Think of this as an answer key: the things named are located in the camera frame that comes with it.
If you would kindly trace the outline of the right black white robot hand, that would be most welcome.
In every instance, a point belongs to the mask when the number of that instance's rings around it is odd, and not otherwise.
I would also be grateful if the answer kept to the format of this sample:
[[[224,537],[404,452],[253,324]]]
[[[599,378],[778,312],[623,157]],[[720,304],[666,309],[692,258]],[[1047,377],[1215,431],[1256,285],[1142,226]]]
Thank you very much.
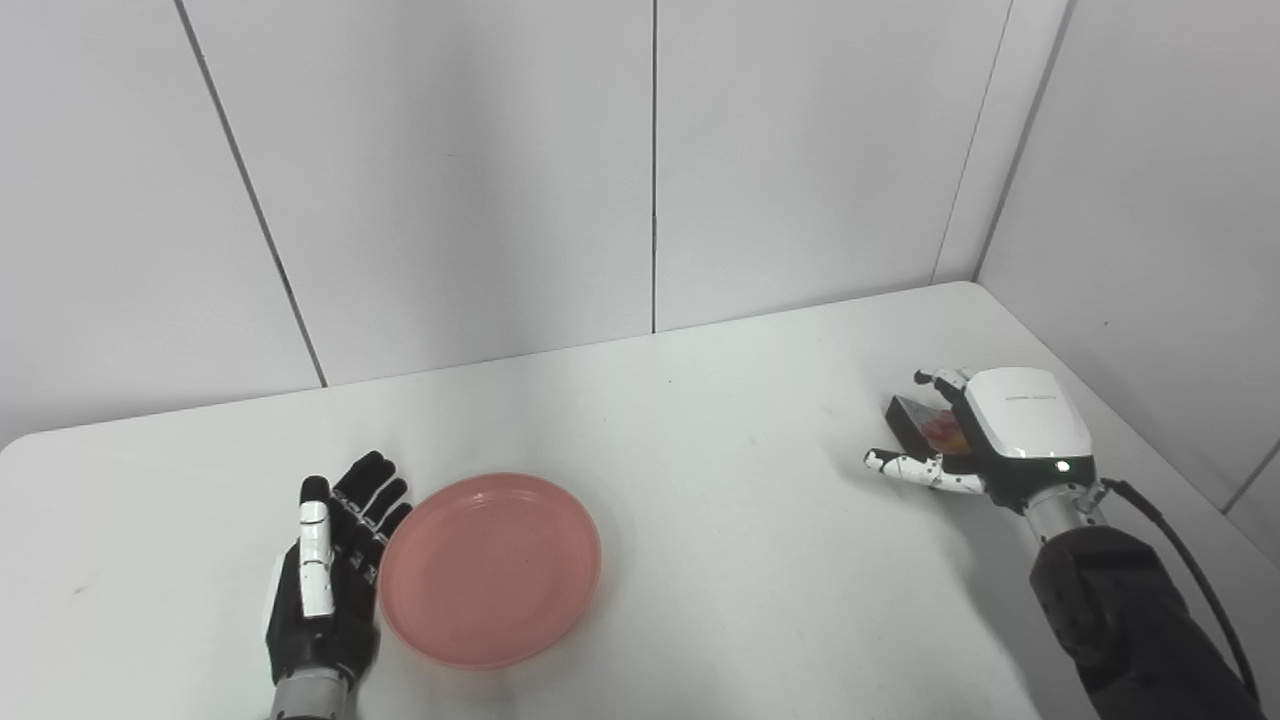
[[[884,414],[897,451],[870,448],[873,471],[895,480],[961,495],[986,495],[1001,509],[1025,516],[1051,495],[1084,495],[1097,480],[1091,433],[1056,375],[1030,366],[982,372],[918,370],[948,407],[934,415],[946,439],[896,398]]]

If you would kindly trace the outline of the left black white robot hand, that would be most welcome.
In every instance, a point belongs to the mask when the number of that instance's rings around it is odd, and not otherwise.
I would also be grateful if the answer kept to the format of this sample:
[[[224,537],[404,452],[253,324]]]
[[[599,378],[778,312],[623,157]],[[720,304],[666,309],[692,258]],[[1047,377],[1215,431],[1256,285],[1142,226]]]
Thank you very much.
[[[326,667],[348,687],[372,666],[378,578],[390,538],[412,510],[396,464],[374,450],[337,483],[300,488],[297,537],[282,556],[265,630],[271,680]]]

